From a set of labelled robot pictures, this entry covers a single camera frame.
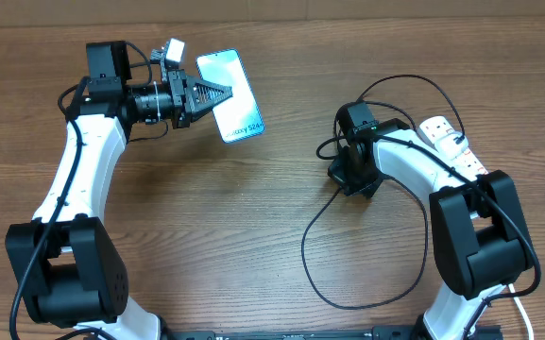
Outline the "blue Galaxy smartphone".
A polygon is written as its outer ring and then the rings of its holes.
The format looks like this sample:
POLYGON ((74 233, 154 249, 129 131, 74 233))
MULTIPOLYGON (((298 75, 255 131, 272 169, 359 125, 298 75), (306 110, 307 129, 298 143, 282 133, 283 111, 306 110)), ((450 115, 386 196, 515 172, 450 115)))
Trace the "blue Galaxy smartphone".
POLYGON ((213 108, 222 140, 229 144, 264 133, 264 119, 236 49, 226 49, 196 58, 203 80, 228 86, 231 97, 213 108))

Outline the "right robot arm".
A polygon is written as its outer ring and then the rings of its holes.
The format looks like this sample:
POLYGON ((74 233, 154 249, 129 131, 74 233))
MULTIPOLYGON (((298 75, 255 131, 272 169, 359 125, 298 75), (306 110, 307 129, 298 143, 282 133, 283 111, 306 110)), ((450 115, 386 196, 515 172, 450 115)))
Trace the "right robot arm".
POLYGON ((413 326, 378 326, 376 339, 500 339, 477 322, 490 304, 519 298, 512 283, 539 269, 514 181, 489 172, 465 135, 443 116, 419 126, 377 121, 366 102, 342 106, 334 139, 345 140, 328 168, 347 196, 372 197, 394 180, 422 206, 425 246, 443 280, 434 304, 413 326))

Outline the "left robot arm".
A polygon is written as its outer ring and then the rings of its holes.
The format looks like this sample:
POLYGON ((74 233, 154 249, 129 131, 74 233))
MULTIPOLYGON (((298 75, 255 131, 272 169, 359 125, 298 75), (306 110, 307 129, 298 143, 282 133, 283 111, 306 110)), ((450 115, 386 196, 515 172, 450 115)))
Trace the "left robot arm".
POLYGON ((52 185, 30 221, 11 225, 5 239, 18 283, 11 312, 26 310, 70 338, 172 337, 163 318, 129 294, 127 268, 103 221, 111 177, 134 125, 187 128, 232 95, 188 76, 176 39, 144 56, 143 65, 160 72, 135 84, 132 49, 127 41, 87 45, 88 74, 58 100, 67 137, 52 185))

